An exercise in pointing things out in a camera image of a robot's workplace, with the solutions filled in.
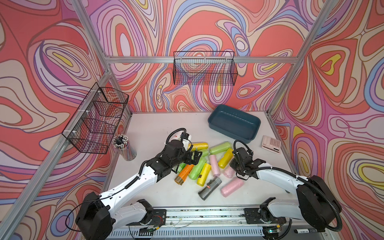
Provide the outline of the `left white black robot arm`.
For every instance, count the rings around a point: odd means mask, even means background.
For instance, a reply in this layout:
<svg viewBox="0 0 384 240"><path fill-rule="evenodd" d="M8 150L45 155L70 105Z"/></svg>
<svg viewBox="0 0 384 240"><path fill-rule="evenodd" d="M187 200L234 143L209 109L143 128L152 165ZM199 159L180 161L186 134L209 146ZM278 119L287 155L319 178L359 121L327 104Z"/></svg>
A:
<svg viewBox="0 0 384 240"><path fill-rule="evenodd" d="M99 195L88 194L75 219L87 240L105 240L113 230L129 225L158 227L162 217L154 214L148 201L141 199L126 206L138 193L159 182L181 163L195 165L202 156L187 140L172 140L154 158L144 161L139 172L120 185Z"/></svg>

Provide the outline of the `teal plastic storage box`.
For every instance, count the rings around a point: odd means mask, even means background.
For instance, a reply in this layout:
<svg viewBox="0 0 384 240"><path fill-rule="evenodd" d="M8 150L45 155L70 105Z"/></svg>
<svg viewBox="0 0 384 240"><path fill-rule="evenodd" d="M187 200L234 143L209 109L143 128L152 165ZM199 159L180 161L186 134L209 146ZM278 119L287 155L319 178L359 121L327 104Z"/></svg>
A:
<svg viewBox="0 0 384 240"><path fill-rule="evenodd" d="M209 116L208 124L212 130L249 144L255 139L261 120L241 110L219 105Z"/></svg>

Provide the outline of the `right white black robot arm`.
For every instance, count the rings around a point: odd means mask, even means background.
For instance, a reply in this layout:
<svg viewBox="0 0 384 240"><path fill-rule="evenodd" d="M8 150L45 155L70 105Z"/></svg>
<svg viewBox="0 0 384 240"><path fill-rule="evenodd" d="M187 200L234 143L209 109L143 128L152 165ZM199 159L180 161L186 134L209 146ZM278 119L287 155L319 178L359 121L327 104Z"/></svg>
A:
<svg viewBox="0 0 384 240"><path fill-rule="evenodd" d="M339 232L343 228L342 207L332 191L319 176L305 177L253 159L249 148L233 150L230 167L240 180L255 178L269 182L296 197L279 200L270 197L260 205L260 216L268 222L276 218L304 220L318 232L326 229Z"/></svg>

